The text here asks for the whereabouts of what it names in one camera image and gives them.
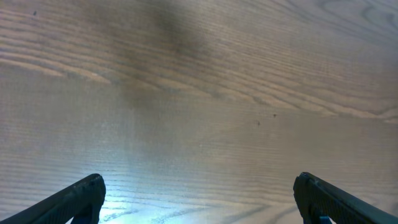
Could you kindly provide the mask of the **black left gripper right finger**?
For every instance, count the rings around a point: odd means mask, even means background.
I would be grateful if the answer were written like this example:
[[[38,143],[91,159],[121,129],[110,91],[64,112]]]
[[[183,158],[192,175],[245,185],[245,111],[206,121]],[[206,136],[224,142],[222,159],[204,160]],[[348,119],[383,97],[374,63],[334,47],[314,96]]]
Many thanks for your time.
[[[395,224],[386,213],[309,173],[296,177],[294,199],[304,224]]]

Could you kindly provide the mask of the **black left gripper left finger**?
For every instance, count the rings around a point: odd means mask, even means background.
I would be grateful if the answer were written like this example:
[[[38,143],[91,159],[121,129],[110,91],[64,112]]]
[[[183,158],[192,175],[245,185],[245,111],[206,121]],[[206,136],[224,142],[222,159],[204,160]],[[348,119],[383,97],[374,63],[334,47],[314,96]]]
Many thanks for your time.
[[[1,224],[97,224],[105,195],[102,176],[91,174]]]

